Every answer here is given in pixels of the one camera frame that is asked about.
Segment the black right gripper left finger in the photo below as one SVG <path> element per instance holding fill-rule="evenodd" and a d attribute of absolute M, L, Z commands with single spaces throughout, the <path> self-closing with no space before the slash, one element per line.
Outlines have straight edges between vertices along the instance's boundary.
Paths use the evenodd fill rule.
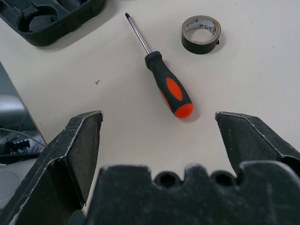
<path fill-rule="evenodd" d="M 0 225 L 68 225 L 89 196 L 102 121 L 101 111 L 70 119 L 0 212 Z"/>

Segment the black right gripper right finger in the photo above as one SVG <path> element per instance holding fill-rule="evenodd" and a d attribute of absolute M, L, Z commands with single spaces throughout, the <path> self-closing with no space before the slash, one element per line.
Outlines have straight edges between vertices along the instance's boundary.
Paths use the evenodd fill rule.
<path fill-rule="evenodd" d="M 216 112 L 215 120 L 234 172 L 244 161 L 268 160 L 288 165 L 300 177 L 300 152 L 256 116 Z"/>

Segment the black orange Phillips screwdriver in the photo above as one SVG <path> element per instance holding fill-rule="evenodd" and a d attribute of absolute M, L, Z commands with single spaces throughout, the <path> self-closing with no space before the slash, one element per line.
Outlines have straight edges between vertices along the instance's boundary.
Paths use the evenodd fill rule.
<path fill-rule="evenodd" d="M 146 67 L 152 72 L 166 105 L 175 117 L 180 119 L 189 117 L 194 110 L 194 105 L 184 86 L 164 63 L 162 54 L 159 51 L 152 52 L 150 50 L 131 16 L 125 13 L 125 17 L 147 53 L 145 56 Z"/>

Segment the black electrical tape roll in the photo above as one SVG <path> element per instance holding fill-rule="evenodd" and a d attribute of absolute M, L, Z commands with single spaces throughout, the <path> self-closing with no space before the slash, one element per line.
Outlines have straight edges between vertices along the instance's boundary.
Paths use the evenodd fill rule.
<path fill-rule="evenodd" d="M 182 25 L 181 43 L 194 54 L 207 54 L 218 44 L 221 34 L 220 23 L 205 15 L 188 18 Z"/>

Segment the black plastic tool case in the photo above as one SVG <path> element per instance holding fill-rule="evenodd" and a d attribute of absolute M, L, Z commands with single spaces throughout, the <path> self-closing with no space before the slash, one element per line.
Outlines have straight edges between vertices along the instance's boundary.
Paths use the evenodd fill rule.
<path fill-rule="evenodd" d="M 101 13 L 106 0 L 0 0 L 0 19 L 33 46 L 49 46 Z"/>

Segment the silver robot body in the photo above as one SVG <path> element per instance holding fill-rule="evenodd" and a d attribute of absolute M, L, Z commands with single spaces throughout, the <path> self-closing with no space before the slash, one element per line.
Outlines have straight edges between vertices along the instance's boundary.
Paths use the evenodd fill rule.
<path fill-rule="evenodd" d="M 16 131 L 35 129 L 26 107 L 18 97 L 0 94 L 0 128 Z"/>

